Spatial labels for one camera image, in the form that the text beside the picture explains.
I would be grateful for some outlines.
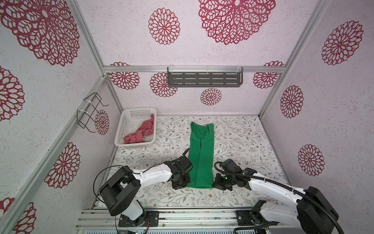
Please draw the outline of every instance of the green fabric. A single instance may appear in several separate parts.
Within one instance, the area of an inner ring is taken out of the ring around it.
[[[191,188],[212,188],[214,125],[198,125],[191,122],[190,151],[188,159],[192,162],[190,172]]]

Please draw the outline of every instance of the small red flower motif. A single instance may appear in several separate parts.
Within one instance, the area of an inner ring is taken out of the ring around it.
[[[17,115],[25,103],[25,93],[18,78],[0,66],[0,122]]]
[[[14,201],[14,198],[7,197],[6,199],[0,201],[0,219],[5,214],[6,210],[9,208],[10,204]]]
[[[258,32],[275,8],[275,0],[199,0],[199,16],[208,37],[238,44]]]
[[[95,128],[100,135],[104,135],[109,129],[109,117],[104,110],[99,110],[95,116]]]
[[[208,88],[201,93],[200,100],[207,106],[217,104],[222,98],[222,93],[216,88]]]
[[[284,64],[279,61],[271,61],[264,66],[283,66]],[[253,83],[256,87],[266,89],[274,85],[275,80],[278,78],[278,72],[256,72],[253,77]]]
[[[80,155],[77,146],[69,142],[45,177],[49,187],[62,188],[68,185],[79,170]]]
[[[302,170],[310,176],[319,175],[325,168],[325,158],[314,145],[304,145],[299,151],[299,164]]]
[[[36,209],[34,208],[34,203],[30,202],[21,216],[21,219],[13,228],[13,234],[30,234],[34,230],[34,224],[36,221]]]
[[[362,25],[358,21],[347,21],[335,28],[322,48],[322,59],[328,65],[346,61],[353,55],[362,41]]]
[[[298,86],[291,85],[283,92],[280,109],[287,118],[295,117],[303,106],[303,92]]]
[[[0,0],[0,16],[36,58],[65,66],[78,56],[77,24],[64,0]]]
[[[178,88],[171,88],[168,86],[168,74],[165,72],[154,74],[149,82],[152,91],[160,97],[173,96]]]
[[[129,66],[127,63],[115,62],[111,66]],[[122,89],[135,89],[139,85],[139,74],[137,72],[111,72],[108,73],[113,84]]]
[[[148,28],[152,37],[162,45],[173,43],[179,36],[178,18],[169,9],[159,8],[148,20]]]

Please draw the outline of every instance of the floral tablecloth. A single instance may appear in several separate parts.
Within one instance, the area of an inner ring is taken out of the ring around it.
[[[191,127],[214,124],[214,162],[231,158],[242,169],[249,167],[267,177],[286,183],[261,122],[255,116],[157,116],[156,141],[151,147],[118,148],[113,165],[143,169],[179,157],[190,145]],[[109,177],[118,168],[110,170]],[[143,207],[243,207],[271,197],[234,186],[232,191],[183,188],[173,190],[171,182],[161,182],[140,189],[135,197]]]

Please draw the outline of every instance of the pink crumpled fabric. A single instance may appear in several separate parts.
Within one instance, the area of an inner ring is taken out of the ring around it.
[[[144,137],[152,135],[154,131],[153,122],[154,114],[151,114],[151,119],[144,121],[135,133],[130,133],[123,138],[125,144],[141,143]]]

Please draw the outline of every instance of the white plastic basket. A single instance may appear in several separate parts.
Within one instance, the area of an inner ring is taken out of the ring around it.
[[[151,118],[151,114],[154,114],[153,123],[153,135],[144,137],[142,143],[132,143],[124,144],[123,138],[130,133],[136,132],[140,125]],[[130,108],[122,111],[121,118],[119,119],[119,124],[117,128],[116,139],[114,144],[119,147],[124,147],[127,149],[139,148],[139,147],[149,147],[152,146],[154,140],[156,139],[156,108],[154,107],[139,107]]]

